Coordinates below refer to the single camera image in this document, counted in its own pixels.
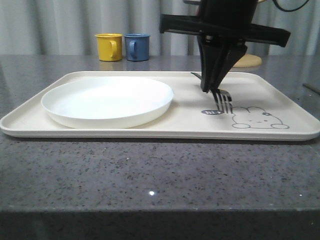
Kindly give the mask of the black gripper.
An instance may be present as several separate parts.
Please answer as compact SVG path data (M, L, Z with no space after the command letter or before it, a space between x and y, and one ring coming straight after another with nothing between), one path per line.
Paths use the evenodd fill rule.
M285 47L291 33L285 29L252 23L257 0L200 0L196 15L160 16L159 31L199 35L201 82L203 92L216 90L226 74L247 51L243 42L254 42ZM229 43L212 37L240 41Z

